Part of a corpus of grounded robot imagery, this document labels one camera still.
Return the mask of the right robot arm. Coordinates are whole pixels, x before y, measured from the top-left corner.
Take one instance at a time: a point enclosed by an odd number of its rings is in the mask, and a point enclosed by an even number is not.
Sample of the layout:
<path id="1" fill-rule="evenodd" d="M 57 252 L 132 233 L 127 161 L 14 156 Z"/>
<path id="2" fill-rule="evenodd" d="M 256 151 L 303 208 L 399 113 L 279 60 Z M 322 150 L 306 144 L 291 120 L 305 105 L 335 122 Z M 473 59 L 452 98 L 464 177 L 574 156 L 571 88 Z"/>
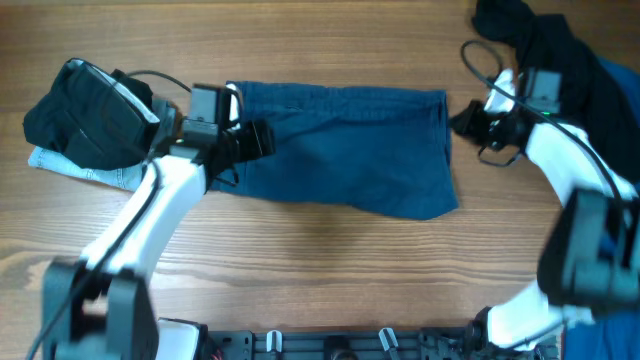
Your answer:
<path id="1" fill-rule="evenodd" d="M 489 308 L 467 331 L 469 349 L 529 352 L 578 324 L 639 312 L 639 195 L 591 146 L 579 127 L 516 95 L 510 69 L 479 79 L 485 101 L 449 121 L 454 132 L 500 151 L 517 148 L 551 184 L 562 211 L 535 280 Z"/>

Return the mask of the dark blue shorts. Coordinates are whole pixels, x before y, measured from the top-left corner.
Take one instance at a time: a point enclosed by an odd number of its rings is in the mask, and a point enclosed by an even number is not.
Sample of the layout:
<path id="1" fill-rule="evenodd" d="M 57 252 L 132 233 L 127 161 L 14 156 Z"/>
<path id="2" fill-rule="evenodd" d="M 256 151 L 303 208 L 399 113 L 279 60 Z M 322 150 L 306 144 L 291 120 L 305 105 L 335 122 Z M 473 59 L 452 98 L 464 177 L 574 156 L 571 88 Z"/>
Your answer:
<path id="1" fill-rule="evenodd" d="M 225 171 L 213 189 L 413 220 L 457 209 L 445 91 L 233 85 L 244 98 L 243 119 L 267 121 L 276 151 Z"/>

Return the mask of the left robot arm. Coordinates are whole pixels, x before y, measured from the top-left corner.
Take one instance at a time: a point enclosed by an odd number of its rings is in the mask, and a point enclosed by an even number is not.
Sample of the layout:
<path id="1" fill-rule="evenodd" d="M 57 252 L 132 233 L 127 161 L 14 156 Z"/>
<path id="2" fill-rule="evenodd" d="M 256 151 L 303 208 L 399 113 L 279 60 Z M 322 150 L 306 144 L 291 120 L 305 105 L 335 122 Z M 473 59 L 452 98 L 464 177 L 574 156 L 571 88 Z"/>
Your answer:
<path id="1" fill-rule="evenodd" d="M 236 165 L 274 153 L 264 121 L 242 118 L 234 85 L 196 84 L 178 136 L 150 154 L 142 182 L 78 260 L 43 279 L 42 326 L 27 354 L 45 359 L 213 359 L 205 325 L 157 318 L 149 282 L 185 215 Z"/>

